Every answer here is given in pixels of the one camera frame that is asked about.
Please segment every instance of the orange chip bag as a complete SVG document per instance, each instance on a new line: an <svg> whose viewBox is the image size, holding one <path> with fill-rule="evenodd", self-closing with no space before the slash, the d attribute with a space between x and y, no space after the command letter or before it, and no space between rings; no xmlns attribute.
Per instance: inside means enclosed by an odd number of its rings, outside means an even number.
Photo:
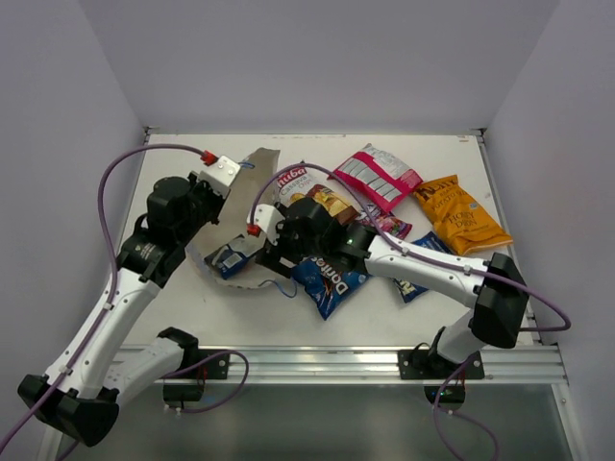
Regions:
<svg viewBox="0 0 615 461"><path fill-rule="evenodd" d="M458 255L509 245L512 237L465 190L457 175L423 182L414 191L435 233Z"/></svg>

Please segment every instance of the white tabletop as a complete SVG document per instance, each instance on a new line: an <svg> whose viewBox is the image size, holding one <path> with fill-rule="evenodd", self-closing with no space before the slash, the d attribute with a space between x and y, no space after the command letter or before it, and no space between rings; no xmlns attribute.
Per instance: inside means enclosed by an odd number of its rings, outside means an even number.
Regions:
<svg viewBox="0 0 615 461"><path fill-rule="evenodd" d="M499 220L479 144L473 136L154 134L149 142L189 144L235 160L259 147L280 149L279 167L304 159L331 169L371 142L402 159L425 181L457 174L459 184ZM199 159L188 153L148 153L124 238L132 232L136 217L145 212L145 200L154 182L165 176L185 177L191 170L200 169ZM325 181L324 175L312 174ZM341 190L331 181L327 186ZM407 241L431 230L431 223L413 198L403 200L394 213L413 225ZM507 253L506 248L498 251ZM488 258L491 253L479 256ZM411 346L430 343L442 326L466 311L433 291L404 304L391 280L372 278L323 321L303 287L299 291L296 298L287 299L273 286L259 290L219 286L202 280L186 261L138 319L126 344L148 344L159 331L175 327L197 336L205 346ZM378 300L378 307L371 300ZM531 345L530 334L521 333L518 344Z"/></svg>

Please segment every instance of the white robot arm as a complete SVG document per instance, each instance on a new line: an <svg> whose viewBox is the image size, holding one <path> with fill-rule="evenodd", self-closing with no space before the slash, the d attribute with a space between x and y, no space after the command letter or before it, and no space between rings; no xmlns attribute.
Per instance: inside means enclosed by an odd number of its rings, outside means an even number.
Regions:
<svg viewBox="0 0 615 461"><path fill-rule="evenodd" d="M248 232L263 231L267 236L257 262L281 275L290 276L288 264L298 264L307 256L321 256L340 272L408 279L471 309L453 325L440 329L428 353L411 364L423 371L423 378L449 376L485 345L515 347L528 295L474 273L491 272L525 284L514 262L506 255L494 254L490 261L485 261L445 255L391 235L387 235L387 242L374 228L359 223L340 225L311 198L301 199L289 207L259 205L255 224L250 223L249 217ZM440 265L423 261L417 255ZM453 267L462 267L464 271Z"/></svg>
<svg viewBox="0 0 615 461"><path fill-rule="evenodd" d="M200 174L159 180L147 199L131 237L122 245L117 286L108 303L111 281L81 329L44 375L27 375L19 396L33 407L44 397L37 417L91 447L111 430L120 405L156 379L202 358L196 338L174 328L159 334L146 350L118 367L111 363L143 309L158 295L185 259L185 245L205 224L217 224L241 166L212 158ZM88 338L69 368L69 359Z"/></svg>

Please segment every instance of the white wall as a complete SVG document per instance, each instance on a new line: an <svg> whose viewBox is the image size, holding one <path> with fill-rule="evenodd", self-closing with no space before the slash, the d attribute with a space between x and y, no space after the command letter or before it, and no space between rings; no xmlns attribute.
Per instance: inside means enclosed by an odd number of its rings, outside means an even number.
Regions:
<svg viewBox="0 0 615 461"><path fill-rule="evenodd" d="M26 410L21 378L44 372L100 294L98 179L142 130L76 0L0 2L0 61L3 436ZM136 167L111 182L114 233ZM41 433L27 425L2 459L33 459Z"/></svg>
<svg viewBox="0 0 615 461"><path fill-rule="evenodd" d="M166 131L486 127L557 0L81 0Z"/></svg>
<svg viewBox="0 0 615 461"><path fill-rule="evenodd" d="M614 127L615 3L562 0L487 148L527 279L571 314L556 338L597 461L615 449Z"/></svg>

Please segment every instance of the red and white bag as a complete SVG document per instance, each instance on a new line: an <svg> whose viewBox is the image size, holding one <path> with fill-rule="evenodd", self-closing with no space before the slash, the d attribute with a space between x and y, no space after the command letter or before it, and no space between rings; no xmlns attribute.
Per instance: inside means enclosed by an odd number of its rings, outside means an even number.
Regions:
<svg viewBox="0 0 615 461"><path fill-rule="evenodd" d="M384 212L390 212L423 180L393 154L367 144L333 171Z"/></svg>

